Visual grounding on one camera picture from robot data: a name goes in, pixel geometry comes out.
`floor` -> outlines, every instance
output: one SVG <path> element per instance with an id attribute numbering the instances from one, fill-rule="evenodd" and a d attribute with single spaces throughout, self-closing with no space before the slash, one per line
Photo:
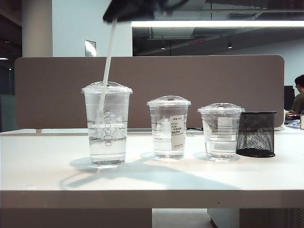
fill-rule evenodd
<path id="1" fill-rule="evenodd" d="M 216 228 L 207 209 L 152 209 L 152 228 Z"/>

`cup label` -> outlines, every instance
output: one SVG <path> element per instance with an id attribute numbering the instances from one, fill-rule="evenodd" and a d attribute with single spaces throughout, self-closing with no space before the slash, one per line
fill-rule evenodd
<path id="1" fill-rule="evenodd" d="M 232 132 L 233 132 L 232 117 L 219 117 L 217 134 L 231 134 Z"/>
<path id="2" fill-rule="evenodd" d="M 171 149 L 182 150 L 184 146 L 184 115 L 170 116 Z"/>

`white straw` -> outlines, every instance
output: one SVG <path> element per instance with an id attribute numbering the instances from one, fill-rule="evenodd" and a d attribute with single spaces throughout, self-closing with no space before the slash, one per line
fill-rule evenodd
<path id="1" fill-rule="evenodd" d="M 95 121 L 96 124 L 104 123 L 105 93 L 106 93 L 106 87 L 108 85 L 108 78 L 109 78 L 111 58 L 112 58 L 112 46 L 113 46 L 116 24 L 117 24 L 117 18 L 113 19 L 112 26 L 111 26 L 108 54 L 106 57 L 105 68 L 104 68 L 104 80 L 103 80 L 103 84 L 102 84 L 103 88 L 102 88 L 102 93 L 101 93 L 101 97 L 99 100 L 99 107 L 97 110 L 97 116 L 96 116 L 96 121 Z"/>
<path id="2" fill-rule="evenodd" d="M 115 33 L 116 24 L 117 24 L 117 18 L 113 19 L 113 21 L 112 21 L 111 34 L 110 34 L 110 43 L 109 43 L 109 47 L 108 47 L 108 55 L 107 55 L 106 61 L 105 61 L 104 83 L 103 83 L 103 86 L 107 86 L 107 84 L 108 84 L 110 65 L 111 65 L 111 58 L 112 58 L 112 46 L 113 46 L 113 40 L 114 40 L 114 33 Z"/>

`black object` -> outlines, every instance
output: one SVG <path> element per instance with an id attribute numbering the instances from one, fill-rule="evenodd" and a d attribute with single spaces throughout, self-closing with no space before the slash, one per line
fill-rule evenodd
<path id="1" fill-rule="evenodd" d="M 291 110 L 295 98 L 295 89 L 292 85 L 284 86 L 284 109 Z"/>
<path id="2" fill-rule="evenodd" d="M 103 20 L 109 23 L 115 18 L 117 21 L 154 20 L 154 12 L 160 11 L 165 15 L 171 15 L 187 1 L 180 0 L 169 5 L 168 0 L 112 0 Z"/>
<path id="3" fill-rule="evenodd" d="M 247 157 L 274 157 L 274 115 L 276 112 L 244 112 L 241 114 L 237 154 Z"/>

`computer monitor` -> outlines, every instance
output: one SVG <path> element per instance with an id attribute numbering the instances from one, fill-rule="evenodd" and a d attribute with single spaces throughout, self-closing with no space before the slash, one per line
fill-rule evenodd
<path id="1" fill-rule="evenodd" d="M 295 98 L 295 90 L 292 85 L 285 85 L 284 86 L 284 109 L 291 110 L 294 99 Z"/>

